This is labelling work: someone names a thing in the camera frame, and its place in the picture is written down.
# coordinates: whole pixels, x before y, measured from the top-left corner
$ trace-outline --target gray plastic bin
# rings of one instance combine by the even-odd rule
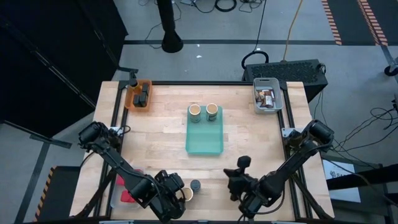
[[[254,91],[256,90],[274,90],[275,102],[273,108],[260,107],[261,103],[256,102]],[[282,95],[280,94],[279,81],[276,78],[255,78],[253,80],[253,103],[256,114],[274,114],[283,108]]]

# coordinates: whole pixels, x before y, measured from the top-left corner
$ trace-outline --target wooden tabletop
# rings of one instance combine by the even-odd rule
[[[109,127],[117,92],[117,82],[103,82],[95,121]],[[303,84],[288,83],[293,117],[297,128],[304,128],[312,119]],[[276,114],[254,113],[252,86],[154,86],[150,111],[129,112],[127,125],[131,131],[124,137],[122,156],[133,166],[143,167],[145,172],[156,175],[161,169],[168,173],[177,172],[185,185],[192,178],[201,182],[201,190],[186,204],[181,220],[237,220],[241,215],[239,202],[229,199],[228,178],[224,168],[236,169],[238,157],[251,156],[252,161],[246,173],[261,178],[276,170],[284,161],[279,123]],[[187,107],[192,103],[207,105],[216,103],[223,107],[224,151],[219,156],[191,156],[185,150],[187,130]],[[121,122],[123,107],[118,116]],[[284,109],[285,126],[289,127]],[[98,182],[103,165],[102,158],[95,154],[89,158],[80,172],[70,215],[77,214],[90,200]],[[334,217],[331,201],[323,173],[320,155],[311,157],[303,166],[307,187],[323,209]],[[103,195],[101,215],[104,215],[108,191]],[[298,200],[301,217],[305,217],[302,195]],[[293,221],[294,214],[289,185],[285,185],[283,206],[269,215],[256,215],[255,220]],[[262,207],[260,212],[275,208],[280,199],[270,208]],[[156,220],[150,208],[126,210],[115,208],[113,220]]]

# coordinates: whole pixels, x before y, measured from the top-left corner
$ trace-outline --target teal tray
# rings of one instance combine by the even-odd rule
[[[218,106],[215,121],[206,120],[206,106],[200,106],[200,121],[191,122],[187,109],[187,139],[185,150],[189,154],[218,155],[224,151],[223,108]]]

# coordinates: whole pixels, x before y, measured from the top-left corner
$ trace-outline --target orange container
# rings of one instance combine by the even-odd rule
[[[124,107],[129,109],[130,111],[137,111],[137,112],[148,112],[149,111],[149,106],[150,102],[152,100],[152,81],[150,80],[137,80],[138,85],[142,86],[144,83],[147,83],[149,85],[149,94],[148,94],[148,101],[147,101],[147,106],[146,107],[135,107],[132,103],[132,100],[134,99],[134,95],[138,94],[140,95],[142,92],[142,88],[140,88],[140,92],[138,93],[137,90],[134,92],[133,87],[128,86],[127,87],[127,93],[126,93],[126,99],[124,100]]]

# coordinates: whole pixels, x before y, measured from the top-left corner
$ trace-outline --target floor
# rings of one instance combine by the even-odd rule
[[[126,40],[144,40],[150,28],[160,22],[157,7],[152,0],[145,6],[137,1],[115,0],[119,13],[129,32]],[[153,80],[240,80],[241,59],[253,50],[254,44],[225,44],[222,40],[255,40],[261,18],[262,6],[253,13],[234,10],[228,13],[213,11],[202,14],[194,7],[177,3],[182,18],[176,22],[176,30],[183,40],[214,40],[212,44],[185,44],[181,52],[167,54],[148,45],[125,45],[120,66],[138,68],[140,78]],[[213,1],[199,0],[198,6],[207,11]],[[228,7],[230,2],[221,1]],[[294,16],[298,1],[268,0],[261,40],[285,40]],[[155,28],[149,40],[161,40],[161,27]],[[319,0],[304,1],[298,14],[292,40],[333,40],[325,12]],[[285,46],[258,45],[270,55],[270,62],[282,60]],[[398,56],[398,47],[388,47],[393,57]],[[335,138],[344,140],[352,129],[371,117],[372,108],[392,108],[391,100],[398,92],[394,77],[385,76],[382,71],[387,60],[380,46],[339,46],[339,45],[290,45],[286,60],[305,60],[317,58],[326,65],[329,85],[324,90],[323,114]],[[248,63],[261,63],[262,57],[253,57]],[[127,79],[127,73],[116,72],[114,80]],[[320,105],[314,114],[318,102],[316,97],[310,103],[314,118],[323,120]],[[54,136],[55,139],[73,143],[71,149],[50,146],[39,180],[27,208],[24,221],[31,222],[39,202],[49,169],[55,165],[78,166],[84,151],[77,142],[77,133],[90,123],[89,114],[81,121]],[[375,121],[346,143],[346,147],[355,147],[383,138],[392,128],[383,130],[389,121]],[[398,139],[395,133],[373,146],[352,151],[352,155],[373,163],[389,165],[396,163],[398,151],[395,146]],[[30,177],[39,156],[42,142],[29,139],[29,134],[5,124],[0,124],[0,223],[14,223]],[[398,185],[389,184],[390,192],[398,192]],[[382,223],[380,217],[336,210],[336,217],[356,222]]]

